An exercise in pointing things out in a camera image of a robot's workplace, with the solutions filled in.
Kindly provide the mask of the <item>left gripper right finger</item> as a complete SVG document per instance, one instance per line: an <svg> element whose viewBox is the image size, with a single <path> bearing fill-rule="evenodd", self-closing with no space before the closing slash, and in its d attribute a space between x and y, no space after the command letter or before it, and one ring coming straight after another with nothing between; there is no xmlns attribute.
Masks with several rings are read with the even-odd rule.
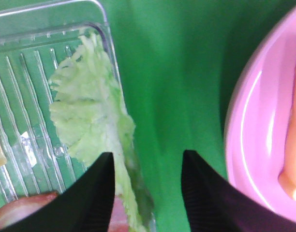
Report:
<svg viewBox="0 0 296 232"><path fill-rule="evenodd" d="M295 222L238 191L195 150L183 152L181 192L192 232L296 232Z"/></svg>

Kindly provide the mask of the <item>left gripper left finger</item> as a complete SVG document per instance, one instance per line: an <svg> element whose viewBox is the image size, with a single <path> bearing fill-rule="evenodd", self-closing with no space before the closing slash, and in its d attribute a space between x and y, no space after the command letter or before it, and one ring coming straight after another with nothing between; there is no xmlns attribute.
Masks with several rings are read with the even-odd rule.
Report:
<svg viewBox="0 0 296 232"><path fill-rule="evenodd" d="M5 232L105 232L114 203L114 161L102 153L69 189Z"/></svg>

